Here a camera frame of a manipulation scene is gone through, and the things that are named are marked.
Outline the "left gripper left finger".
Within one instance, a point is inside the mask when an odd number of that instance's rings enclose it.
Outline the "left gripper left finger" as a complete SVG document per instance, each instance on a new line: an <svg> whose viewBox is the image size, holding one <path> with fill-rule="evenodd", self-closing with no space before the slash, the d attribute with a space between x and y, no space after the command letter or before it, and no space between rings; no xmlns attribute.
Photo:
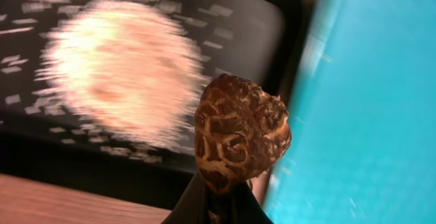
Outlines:
<svg viewBox="0 0 436 224"><path fill-rule="evenodd" d="M209 224L207 210L207 190L197 173L162 224Z"/></svg>

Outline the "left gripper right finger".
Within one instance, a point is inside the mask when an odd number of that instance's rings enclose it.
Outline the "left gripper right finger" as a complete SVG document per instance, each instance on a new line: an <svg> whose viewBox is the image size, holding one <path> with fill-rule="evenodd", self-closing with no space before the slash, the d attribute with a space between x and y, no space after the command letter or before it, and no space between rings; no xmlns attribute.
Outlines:
<svg viewBox="0 0 436 224"><path fill-rule="evenodd" d="M231 223L273 224L262 210L247 183L233 187L231 193Z"/></svg>

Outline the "brown food scrap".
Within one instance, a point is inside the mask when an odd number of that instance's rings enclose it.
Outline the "brown food scrap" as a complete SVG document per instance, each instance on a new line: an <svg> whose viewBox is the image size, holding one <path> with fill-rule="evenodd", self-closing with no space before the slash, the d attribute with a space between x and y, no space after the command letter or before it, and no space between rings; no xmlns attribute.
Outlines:
<svg viewBox="0 0 436 224"><path fill-rule="evenodd" d="M204 89L195 114L198 171L223 195L259 176L288 150L289 112L280 97L238 76L221 74Z"/></svg>

